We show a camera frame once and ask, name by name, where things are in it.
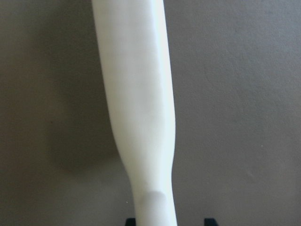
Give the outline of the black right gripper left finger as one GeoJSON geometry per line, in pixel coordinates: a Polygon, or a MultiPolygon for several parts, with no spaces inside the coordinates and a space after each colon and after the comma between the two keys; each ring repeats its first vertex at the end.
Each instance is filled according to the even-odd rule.
{"type": "Polygon", "coordinates": [[[135,218],[127,218],[125,222],[125,226],[136,226],[135,218]]]}

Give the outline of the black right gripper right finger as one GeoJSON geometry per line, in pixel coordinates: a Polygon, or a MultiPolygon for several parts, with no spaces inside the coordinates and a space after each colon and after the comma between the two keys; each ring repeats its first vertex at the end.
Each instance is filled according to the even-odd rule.
{"type": "Polygon", "coordinates": [[[216,220],[214,218],[205,218],[204,226],[216,226],[216,220]]]}

